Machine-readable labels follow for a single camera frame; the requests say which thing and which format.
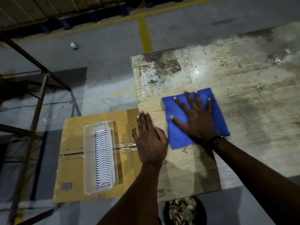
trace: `finger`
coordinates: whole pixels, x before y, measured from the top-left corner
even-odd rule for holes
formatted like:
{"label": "finger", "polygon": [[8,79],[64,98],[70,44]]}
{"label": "finger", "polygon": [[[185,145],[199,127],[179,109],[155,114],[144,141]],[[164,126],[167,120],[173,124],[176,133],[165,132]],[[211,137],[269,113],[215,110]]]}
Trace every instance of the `finger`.
{"label": "finger", "polygon": [[145,113],[145,118],[146,118],[146,124],[147,124],[148,130],[153,130],[153,124],[152,124],[150,114],[146,112]]}
{"label": "finger", "polygon": [[146,124],[146,119],[145,119],[145,113],[142,110],[140,111],[140,119],[141,119],[142,132],[147,131],[147,124]]}
{"label": "finger", "polygon": [[133,137],[134,141],[137,142],[137,140],[139,138],[137,137],[137,132],[135,131],[135,127],[132,129],[131,132],[132,132],[132,137]]}
{"label": "finger", "polygon": [[197,109],[198,106],[196,104],[196,102],[194,101],[194,99],[192,98],[192,96],[190,95],[190,93],[188,91],[184,91],[185,96],[187,97],[190,105],[192,106],[193,109]]}
{"label": "finger", "polygon": [[188,124],[180,121],[178,118],[174,116],[170,116],[170,119],[173,121],[175,125],[177,125],[183,132],[188,132]]}
{"label": "finger", "polygon": [[165,142],[168,141],[167,138],[166,138],[165,132],[161,128],[159,128],[157,126],[157,127],[155,127],[155,130],[156,130],[156,133],[157,133],[157,135],[158,135],[158,137],[159,137],[159,139],[162,143],[165,143]]}
{"label": "finger", "polygon": [[208,98],[207,100],[207,111],[212,114],[212,100],[211,98]]}
{"label": "finger", "polygon": [[142,126],[141,126],[141,118],[139,115],[137,115],[137,127],[139,129],[139,136],[142,134]]}
{"label": "finger", "polygon": [[198,107],[203,109],[202,101],[201,101],[201,99],[200,99],[200,97],[199,97],[199,95],[196,91],[194,91],[194,96],[196,98],[196,102],[197,102]]}
{"label": "finger", "polygon": [[178,98],[174,97],[174,101],[180,106],[181,109],[183,109],[187,114],[191,112],[191,109],[184,103],[181,102]]}

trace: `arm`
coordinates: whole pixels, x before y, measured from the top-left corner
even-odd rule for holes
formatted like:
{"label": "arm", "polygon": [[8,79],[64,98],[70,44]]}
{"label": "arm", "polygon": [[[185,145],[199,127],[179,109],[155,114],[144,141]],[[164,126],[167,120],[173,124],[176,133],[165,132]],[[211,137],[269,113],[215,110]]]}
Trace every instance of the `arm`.
{"label": "arm", "polygon": [[[208,99],[207,111],[199,95],[185,92],[191,106],[174,98],[175,102],[187,113],[189,123],[182,123],[178,118],[172,121],[196,140],[208,143],[215,132],[212,120],[212,104]],[[235,147],[226,139],[216,138],[211,148],[231,167],[258,203],[276,224],[300,224],[300,186],[289,181],[270,167]]]}
{"label": "arm", "polygon": [[153,128],[148,113],[141,111],[137,122],[139,137],[135,128],[132,136],[142,162],[141,172],[97,225],[159,224],[157,184],[162,161],[167,156],[168,141],[163,130]]}

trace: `black bowl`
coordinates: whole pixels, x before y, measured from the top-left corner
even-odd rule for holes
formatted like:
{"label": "black bowl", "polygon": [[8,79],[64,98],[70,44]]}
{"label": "black bowl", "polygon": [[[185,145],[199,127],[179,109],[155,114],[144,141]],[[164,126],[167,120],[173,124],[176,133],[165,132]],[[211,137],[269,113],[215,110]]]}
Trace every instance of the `black bowl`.
{"label": "black bowl", "polygon": [[[206,217],[206,211],[205,207],[202,204],[202,201],[197,197],[197,196],[192,196],[197,202],[196,205],[196,213],[197,215],[195,216],[194,224],[195,225],[207,225],[207,217]],[[169,216],[169,206],[170,203],[166,201],[163,204],[163,221],[165,225],[175,225],[174,222],[170,219]]]}

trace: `dried leaves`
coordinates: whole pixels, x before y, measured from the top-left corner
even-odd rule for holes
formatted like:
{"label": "dried leaves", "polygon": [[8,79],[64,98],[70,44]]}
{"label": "dried leaves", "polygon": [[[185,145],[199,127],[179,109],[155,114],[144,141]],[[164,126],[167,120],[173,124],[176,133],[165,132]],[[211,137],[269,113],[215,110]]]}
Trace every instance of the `dried leaves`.
{"label": "dried leaves", "polygon": [[197,202],[192,197],[169,201],[170,219],[175,225],[194,225]]}

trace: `hand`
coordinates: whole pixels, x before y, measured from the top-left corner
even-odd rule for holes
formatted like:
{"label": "hand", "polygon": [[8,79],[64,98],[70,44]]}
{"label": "hand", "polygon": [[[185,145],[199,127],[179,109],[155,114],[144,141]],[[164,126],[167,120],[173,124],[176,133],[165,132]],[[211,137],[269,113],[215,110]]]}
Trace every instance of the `hand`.
{"label": "hand", "polygon": [[135,128],[132,130],[132,136],[137,144],[137,150],[142,164],[150,163],[161,166],[167,156],[168,140],[163,130],[159,127],[153,128],[149,113],[140,111],[137,116],[139,128],[139,137]]}
{"label": "hand", "polygon": [[190,109],[185,103],[181,102],[178,98],[174,97],[175,102],[183,109],[188,116],[188,123],[183,123],[178,118],[170,116],[170,119],[175,125],[182,129],[186,134],[194,139],[203,140],[207,143],[214,136],[219,136],[215,130],[215,125],[212,120],[212,101],[210,98],[207,100],[207,111],[202,105],[198,93],[194,92],[196,101],[191,97],[190,93],[184,92],[190,105]]}

